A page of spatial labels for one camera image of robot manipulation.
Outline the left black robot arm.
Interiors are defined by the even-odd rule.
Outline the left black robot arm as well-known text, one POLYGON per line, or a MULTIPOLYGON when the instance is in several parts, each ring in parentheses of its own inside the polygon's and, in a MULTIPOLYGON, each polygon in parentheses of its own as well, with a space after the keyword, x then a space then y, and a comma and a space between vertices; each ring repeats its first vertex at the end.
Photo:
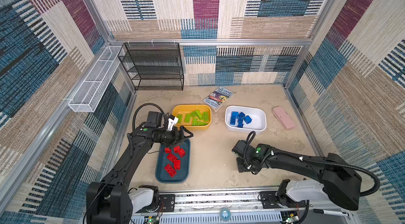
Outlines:
POLYGON ((86 191, 84 224, 130 224, 133 213, 163 209, 158 187, 141 186, 130 192, 130 184, 155 143, 177 147, 194 136, 184 126, 177 127, 177 120, 159 108, 157 112, 149 112, 146 121, 132 124, 132 132, 127 135, 129 144, 120 159, 100 182, 91 183, 86 191))

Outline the green long lego brick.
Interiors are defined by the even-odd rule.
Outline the green long lego brick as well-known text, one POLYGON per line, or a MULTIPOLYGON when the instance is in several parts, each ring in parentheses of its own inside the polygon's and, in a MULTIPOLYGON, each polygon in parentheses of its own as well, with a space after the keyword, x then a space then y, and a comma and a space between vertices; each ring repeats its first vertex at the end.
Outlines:
POLYGON ((185 122, 185 123, 190 123, 191 120, 192 120, 192 115, 191 115, 191 113, 187 113, 187 114, 185 115, 184 122, 185 122))

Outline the blue tall brick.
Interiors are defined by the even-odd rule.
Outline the blue tall brick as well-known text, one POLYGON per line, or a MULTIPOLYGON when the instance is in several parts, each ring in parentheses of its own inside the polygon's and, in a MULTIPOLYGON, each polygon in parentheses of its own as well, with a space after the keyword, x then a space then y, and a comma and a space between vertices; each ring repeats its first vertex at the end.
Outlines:
POLYGON ((251 122, 252 122, 252 119, 251 119, 251 117, 250 116, 245 116, 244 118, 243 118, 243 120, 244 120, 244 122, 246 123, 246 124, 250 124, 251 122))

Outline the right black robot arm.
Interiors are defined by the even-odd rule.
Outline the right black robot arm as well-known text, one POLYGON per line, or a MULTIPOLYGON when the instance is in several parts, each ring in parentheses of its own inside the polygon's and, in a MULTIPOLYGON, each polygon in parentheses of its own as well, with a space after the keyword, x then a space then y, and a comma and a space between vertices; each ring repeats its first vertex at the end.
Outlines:
POLYGON ((291 153, 267 144, 251 145, 256 133, 239 140, 232 151, 237 155, 238 172, 258 175, 264 169, 300 174, 306 180, 285 179, 273 194, 280 207, 292 207, 311 200, 330 201, 343 209, 357 211, 359 199, 380 189, 380 179, 371 171, 346 163, 339 155, 308 156, 291 153))

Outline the red square lego brick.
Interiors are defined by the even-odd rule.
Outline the red square lego brick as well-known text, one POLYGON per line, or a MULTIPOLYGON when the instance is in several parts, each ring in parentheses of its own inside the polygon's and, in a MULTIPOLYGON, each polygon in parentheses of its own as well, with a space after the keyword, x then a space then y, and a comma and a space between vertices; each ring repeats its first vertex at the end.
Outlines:
POLYGON ((179 149, 179 150, 177 151, 177 154, 178 154, 181 158, 183 158, 183 157, 186 155, 186 152, 185 152, 184 149, 179 149))

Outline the red long lego brick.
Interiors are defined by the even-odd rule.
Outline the red long lego brick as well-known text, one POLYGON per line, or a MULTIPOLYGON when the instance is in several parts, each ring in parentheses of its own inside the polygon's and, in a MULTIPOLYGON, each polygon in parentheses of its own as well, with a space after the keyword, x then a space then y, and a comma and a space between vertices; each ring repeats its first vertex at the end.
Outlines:
POLYGON ((169 175, 171 178, 173 178, 173 177, 177 174, 176 170, 175 170, 170 164, 167 164, 167 165, 164 167, 164 170, 168 173, 168 175, 169 175))

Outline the small green lego brick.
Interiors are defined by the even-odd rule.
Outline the small green lego brick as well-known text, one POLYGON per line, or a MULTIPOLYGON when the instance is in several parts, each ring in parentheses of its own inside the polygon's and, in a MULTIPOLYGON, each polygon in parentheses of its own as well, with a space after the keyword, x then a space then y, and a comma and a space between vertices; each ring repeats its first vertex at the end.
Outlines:
POLYGON ((178 114, 178 115, 177 115, 178 123, 181 123, 181 122, 182 122, 182 117, 183 117, 182 114, 178 114))

